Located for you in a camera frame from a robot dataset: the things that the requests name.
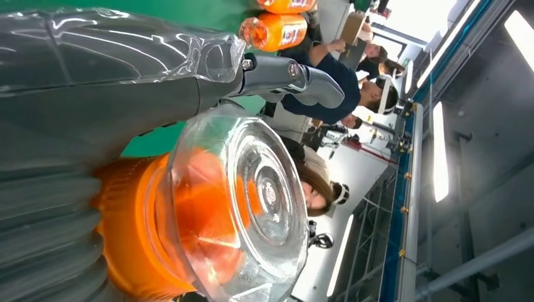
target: fluorescent light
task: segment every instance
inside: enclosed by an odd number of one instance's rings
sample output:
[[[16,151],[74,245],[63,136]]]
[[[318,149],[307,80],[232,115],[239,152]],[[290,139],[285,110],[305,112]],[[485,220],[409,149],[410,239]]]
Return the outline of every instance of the fluorescent light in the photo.
[[[445,150],[443,105],[439,102],[432,112],[434,130],[434,197],[439,203],[449,194],[449,171]]]
[[[410,91],[410,89],[412,88],[413,72],[414,61],[410,60],[408,61],[408,65],[406,66],[406,85],[404,86],[404,93],[408,93],[408,91]]]
[[[460,18],[460,21],[458,21],[456,26],[452,29],[450,35],[447,37],[445,42],[442,44],[441,48],[438,50],[436,55],[432,58],[432,61],[430,61],[430,64],[428,65],[426,70],[423,72],[422,76],[419,78],[418,88],[420,88],[423,85],[423,83],[426,81],[426,78],[430,75],[430,72],[432,71],[432,69],[434,69],[438,61],[441,59],[441,57],[445,53],[445,50],[447,50],[449,45],[456,38],[456,35],[462,29],[463,25],[465,24],[467,19],[469,19],[469,17],[473,13],[477,5],[479,5],[479,3],[480,3],[480,0],[473,0],[473,2],[471,2],[471,5],[469,6],[469,8],[465,11],[462,18]]]
[[[519,51],[534,71],[534,29],[528,24],[518,11],[514,11],[504,27],[514,40]]]
[[[336,259],[336,264],[334,264],[334,270],[332,271],[332,277],[330,278],[330,284],[328,284],[328,290],[326,291],[326,296],[330,297],[334,293],[334,288],[336,288],[336,282],[338,281],[339,268],[341,267],[341,261],[343,261],[343,254],[345,254],[345,247],[347,246],[347,240],[349,239],[350,229],[352,227],[352,220],[354,215],[349,217],[347,221],[347,227],[345,228],[345,234],[343,234],[343,239],[341,241],[341,246],[339,248],[338,258]]]

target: ribbed hose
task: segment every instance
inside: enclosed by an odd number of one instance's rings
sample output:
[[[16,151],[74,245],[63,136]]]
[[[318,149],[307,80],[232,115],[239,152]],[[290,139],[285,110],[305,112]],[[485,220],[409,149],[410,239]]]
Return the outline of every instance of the ribbed hose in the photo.
[[[13,181],[0,174],[0,301],[121,301],[93,232],[100,214],[88,207],[99,180],[32,172]]]

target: orange soda bottle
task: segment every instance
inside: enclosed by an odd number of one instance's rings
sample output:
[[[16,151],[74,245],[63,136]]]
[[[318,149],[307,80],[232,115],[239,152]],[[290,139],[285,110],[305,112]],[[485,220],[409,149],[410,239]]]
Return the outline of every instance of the orange soda bottle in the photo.
[[[276,52],[300,44],[307,30],[308,24],[299,14],[263,13],[243,21],[239,37],[259,50]]]
[[[259,6],[273,14],[300,14],[308,11],[316,0],[257,0]]]

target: screw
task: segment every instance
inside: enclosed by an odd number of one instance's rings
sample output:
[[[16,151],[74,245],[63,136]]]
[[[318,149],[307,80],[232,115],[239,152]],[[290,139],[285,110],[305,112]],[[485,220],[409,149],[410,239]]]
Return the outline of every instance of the screw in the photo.
[[[252,67],[253,67],[253,63],[252,63],[252,60],[251,59],[244,59],[242,62],[241,62],[241,67],[243,67],[244,70],[251,70]]]
[[[296,62],[290,62],[287,71],[289,73],[289,76],[291,77],[297,77],[300,73],[300,70],[298,69],[298,64]]]

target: bottle label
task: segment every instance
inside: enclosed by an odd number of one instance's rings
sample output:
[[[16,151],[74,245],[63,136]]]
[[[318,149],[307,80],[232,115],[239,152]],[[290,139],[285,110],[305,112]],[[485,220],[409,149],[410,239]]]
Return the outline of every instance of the bottle label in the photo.
[[[298,33],[301,30],[306,30],[307,25],[297,24],[297,25],[285,25],[282,31],[282,42],[281,45],[291,44],[295,42],[298,38]]]
[[[307,4],[307,0],[292,0],[289,4],[290,8],[303,8]]]

